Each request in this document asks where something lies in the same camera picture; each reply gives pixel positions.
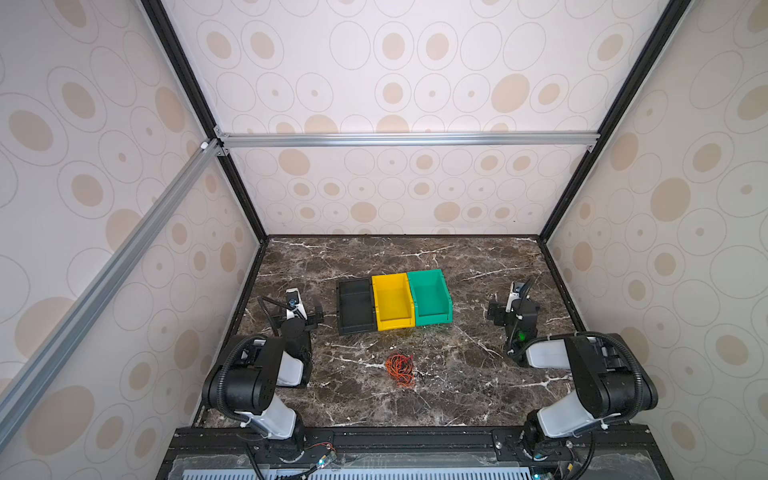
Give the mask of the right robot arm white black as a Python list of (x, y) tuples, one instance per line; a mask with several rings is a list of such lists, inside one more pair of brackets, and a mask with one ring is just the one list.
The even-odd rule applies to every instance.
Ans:
[(537, 335), (539, 306), (527, 297), (491, 301), (486, 318), (504, 328), (505, 353), (520, 367), (570, 372), (574, 390), (528, 414), (520, 445), (543, 460), (555, 442), (627, 423), (658, 405), (657, 388), (618, 334), (574, 332)]

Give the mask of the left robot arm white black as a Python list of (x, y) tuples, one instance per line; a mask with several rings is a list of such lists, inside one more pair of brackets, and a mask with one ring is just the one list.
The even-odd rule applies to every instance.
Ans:
[(276, 389), (308, 385), (311, 331), (324, 322), (324, 310), (317, 303), (308, 311), (296, 290), (284, 302), (269, 297), (257, 302), (273, 335), (231, 338), (203, 383), (202, 403), (268, 441), (301, 448), (306, 435), (300, 414), (285, 405)]

